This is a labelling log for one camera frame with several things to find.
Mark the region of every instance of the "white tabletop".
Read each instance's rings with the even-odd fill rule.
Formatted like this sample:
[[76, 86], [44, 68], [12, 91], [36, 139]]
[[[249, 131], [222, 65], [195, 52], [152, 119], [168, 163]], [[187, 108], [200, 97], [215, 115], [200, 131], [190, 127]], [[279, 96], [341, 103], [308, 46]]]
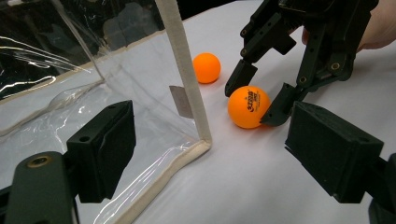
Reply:
[[[213, 147], [181, 169], [135, 223], [367, 224], [372, 197], [340, 204], [284, 149], [289, 122], [276, 128], [242, 130], [230, 121], [224, 85], [241, 59], [241, 29], [262, 1], [239, 1], [185, 21], [191, 56], [210, 51], [222, 65], [220, 79], [201, 85]], [[295, 85], [303, 57], [301, 29], [287, 55], [270, 50], [255, 65], [251, 85], [272, 99], [283, 82]], [[364, 50], [352, 78], [310, 93], [308, 103], [323, 106], [385, 142], [381, 157], [396, 152], [396, 43]]]

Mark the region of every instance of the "clear plastic bag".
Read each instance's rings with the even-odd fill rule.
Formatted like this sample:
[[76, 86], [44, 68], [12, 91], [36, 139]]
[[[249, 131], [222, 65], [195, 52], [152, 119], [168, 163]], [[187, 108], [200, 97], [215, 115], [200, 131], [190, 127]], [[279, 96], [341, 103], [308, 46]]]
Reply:
[[68, 138], [125, 100], [134, 102], [134, 155], [111, 200], [78, 202], [81, 223], [132, 222], [174, 172], [210, 148], [176, 1], [0, 8], [0, 189], [12, 184], [19, 162], [65, 153]]

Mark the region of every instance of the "transparent plastic sheet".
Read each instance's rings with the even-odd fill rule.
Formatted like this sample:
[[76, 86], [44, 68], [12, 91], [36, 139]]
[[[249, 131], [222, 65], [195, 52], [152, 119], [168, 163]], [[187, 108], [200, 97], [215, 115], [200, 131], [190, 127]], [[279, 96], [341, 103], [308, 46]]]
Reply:
[[0, 8], [0, 189], [12, 184], [20, 161], [65, 153], [67, 139], [102, 109], [132, 100], [137, 144], [113, 198], [78, 202], [81, 223], [115, 222], [200, 141], [195, 120], [178, 114], [170, 92], [183, 83], [155, 2], [8, 1]]

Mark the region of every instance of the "ping pong ball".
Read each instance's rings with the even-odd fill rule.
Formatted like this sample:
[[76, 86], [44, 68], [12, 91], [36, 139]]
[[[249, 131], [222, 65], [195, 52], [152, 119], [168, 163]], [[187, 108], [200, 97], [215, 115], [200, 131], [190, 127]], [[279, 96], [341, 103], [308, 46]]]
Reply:
[[254, 86], [238, 88], [228, 101], [228, 114], [237, 126], [244, 129], [259, 127], [271, 101], [265, 91]]
[[205, 52], [198, 54], [192, 60], [195, 75], [200, 83], [211, 83], [219, 78], [221, 65], [216, 55]]

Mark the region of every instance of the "black mechanical part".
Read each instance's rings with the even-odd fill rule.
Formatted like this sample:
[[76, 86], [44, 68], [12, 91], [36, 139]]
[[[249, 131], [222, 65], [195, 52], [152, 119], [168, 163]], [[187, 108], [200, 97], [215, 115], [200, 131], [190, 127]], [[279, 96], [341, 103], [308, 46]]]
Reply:
[[339, 203], [373, 201], [371, 224], [396, 218], [396, 154], [379, 157], [383, 142], [317, 105], [294, 102], [286, 149]]
[[82, 203], [110, 199], [134, 154], [132, 101], [110, 105], [67, 141], [20, 162], [12, 185], [0, 190], [0, 223], [79, 223]]
[[[293, 101], [302, 101], [321, 86], [350, 78], [357, 48], [371, 18], [370, 11], [376, 5], [377, 0], [263, 1], [241, 32], [243, 59], [231, 74], [225, 95], [230, 96], [236, 89], [248, 85], [257, 71], [251, 64], [269, 49], [288, 53], [295, 45], [290, 33], [303, 26], [310, 35], [295, 92], [282, 88], [271, 109], [262, 117], [262, 123], [269, 126], [285, 123]], [[289, 99], [291, 103], [278, 102], [282, 99]]]

